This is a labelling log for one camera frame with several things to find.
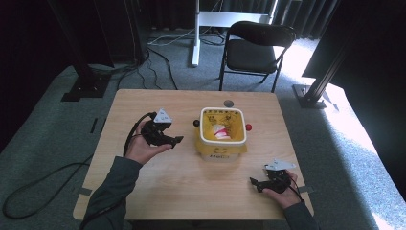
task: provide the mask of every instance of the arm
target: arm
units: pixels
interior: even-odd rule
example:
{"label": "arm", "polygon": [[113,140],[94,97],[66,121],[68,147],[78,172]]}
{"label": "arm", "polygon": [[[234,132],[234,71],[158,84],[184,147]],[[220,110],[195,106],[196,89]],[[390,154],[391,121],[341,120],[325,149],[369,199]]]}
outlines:
{"label": "arm", "polygon": [[92,194],[80,229],[123,229],[125,199],[134,190],[139,170],[158,153],[172,145],[151,147],[140,134],[140,123],[124,158],[116,156],[110,173]]}
{"label": "arm", "polygon": [[[298,176],[287,171],[293,181]],[[277,201],[283,208],[286,221],[292,230],[313,230],[320,229],[314,217],[310,214],[305,203],[291,189],[287,188],[282,194],[270,189],[263,189],[263,193]]]}

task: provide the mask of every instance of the sleeve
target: sleeve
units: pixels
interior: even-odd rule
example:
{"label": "sleeve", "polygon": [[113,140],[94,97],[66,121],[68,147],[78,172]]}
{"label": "sleeve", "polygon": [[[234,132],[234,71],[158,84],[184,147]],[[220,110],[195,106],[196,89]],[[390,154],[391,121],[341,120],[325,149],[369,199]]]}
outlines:
{"label": "sleeve", "polygon": [[110,173],[92,194],[80,229],[123,229],[125,199],[134,190],[142,164],[116,156]]}
{"label": "sleeve", "polygon": [[307,207],[303,202],[294,204],[284,210],[287,223],[292,230],[318,230],[314,217],[310,214]]}

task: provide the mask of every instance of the red ball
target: red ball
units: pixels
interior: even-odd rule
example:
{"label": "red ball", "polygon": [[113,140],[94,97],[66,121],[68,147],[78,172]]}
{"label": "red ball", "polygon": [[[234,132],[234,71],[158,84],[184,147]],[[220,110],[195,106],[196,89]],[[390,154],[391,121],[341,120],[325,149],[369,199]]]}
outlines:
{"label": "red ball", "polygon": [[245,125],[245,129],[247,129],[247,131],[251,131],[251,129],[253,129],[253,126],[251,126],[250,124]]}

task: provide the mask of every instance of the gray carpet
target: gray carpet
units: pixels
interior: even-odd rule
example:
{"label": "gray carpet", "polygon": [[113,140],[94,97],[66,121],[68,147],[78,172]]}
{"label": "gray carpet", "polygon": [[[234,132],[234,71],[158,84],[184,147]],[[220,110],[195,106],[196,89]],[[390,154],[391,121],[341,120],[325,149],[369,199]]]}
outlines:
{"label": "gray carpet", "polygon": [[[155,35],[182,33],[160,32]],[[301,73],[316,45],[317,41],[295,41],[287,54],[276,89],[304,180],[315,190],[310,195],[315,218],[322,229],[406,229],[405,202],[353,113],[344,91],[331,85],[327,89],[330,102],[325,100],[327,108],[323,110],[300,108],[295,98],[292,84],[311,83],[310,79],[301,78]],[[191,67],[191,40],[149,47],[170,61],[178,89],[218,89],[219,80],[216,78],[221,46],[202,43],[197,68]],[[121,80],[120,88],[174,89],[164,60],[154,53],[150,53],[149,59],[157,79],[146,62],[139,69],[144,80],[134,71]],[[24,126],[0,154],[0,173],[3,175],[0,178],[1,205],[19,187],[61,166],[81,162],[94,152],[122,75],[113,76],[103,98],[81,99],[76,103],[60,101],[77,78],[74,69],[69,67],[55,78]],[[260,79],[257,77],[226,76],[223,89],[269,92],[272,79],[258,84]],[[95,119],[98,122],[92,128]],[[58,172],[19,194],[10,202],[11,214],[24,216],[41,207],[74,169]],[[56,199],[32,217],[9,219],[2,215],[0,229],[78,229],[80,221],[74,219],[72,213],[86,171],[85,167],[79,170]],[[235,222],[223,221],[217,228],[288,229],[285,221],[244,221],[238,222],[237,226],[239,228]],[[194,229],[214,227],[215,224],[209,222]]]}

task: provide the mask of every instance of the yellow basket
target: yellow basket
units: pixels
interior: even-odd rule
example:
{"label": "yellow basket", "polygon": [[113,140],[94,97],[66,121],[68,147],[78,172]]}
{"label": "yellow basket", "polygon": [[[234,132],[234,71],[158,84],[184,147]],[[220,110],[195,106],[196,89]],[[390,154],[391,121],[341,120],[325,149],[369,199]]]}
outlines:
{"label": "yellow basket", "polygon": [[236,108],[203,108],[195,134],[196,149],[207,161],[231,162],[247,151],[244,115]]}

